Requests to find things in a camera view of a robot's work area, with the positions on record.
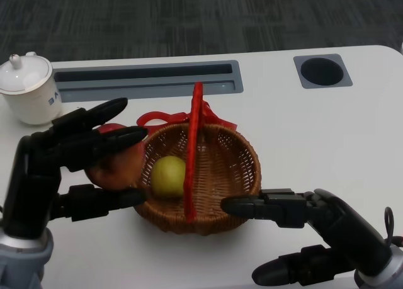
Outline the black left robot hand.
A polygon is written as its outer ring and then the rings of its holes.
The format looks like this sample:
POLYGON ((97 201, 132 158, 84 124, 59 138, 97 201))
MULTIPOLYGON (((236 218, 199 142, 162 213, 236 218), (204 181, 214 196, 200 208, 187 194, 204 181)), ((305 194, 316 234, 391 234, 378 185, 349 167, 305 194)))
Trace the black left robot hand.
POLYGON ((143 190, 108 192, 91 184, 72 186, 64 195, 58 193, 62 167, 72 173, 84 170, 147 136, 147 129, 138 126, 106 133, 97 129, 127 104, 127 98, 117 98, 90 110, 79 108, 53 120, 48 130, 20 139, 2 210, 1 226, 6 235, 37 239, 53 219, 65 217, 75 222, 104 217, 112 210, 146 201, 143 190))

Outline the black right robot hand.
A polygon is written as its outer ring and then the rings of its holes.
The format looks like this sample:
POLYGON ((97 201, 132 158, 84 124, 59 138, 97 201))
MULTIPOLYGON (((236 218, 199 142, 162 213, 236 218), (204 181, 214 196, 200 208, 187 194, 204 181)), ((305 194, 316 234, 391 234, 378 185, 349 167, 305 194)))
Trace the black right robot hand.
POLYGON ((224 198, 220 206, 229 215, 271 220, 280 228, 301 229, 309 224, 328 245, 304 247, 259 266, 252 278, 261 286, 313 285, 352 270, 376 277, 392 260, 383 237, 345 201, 322 189, 261 190, 256 196, 224 198))

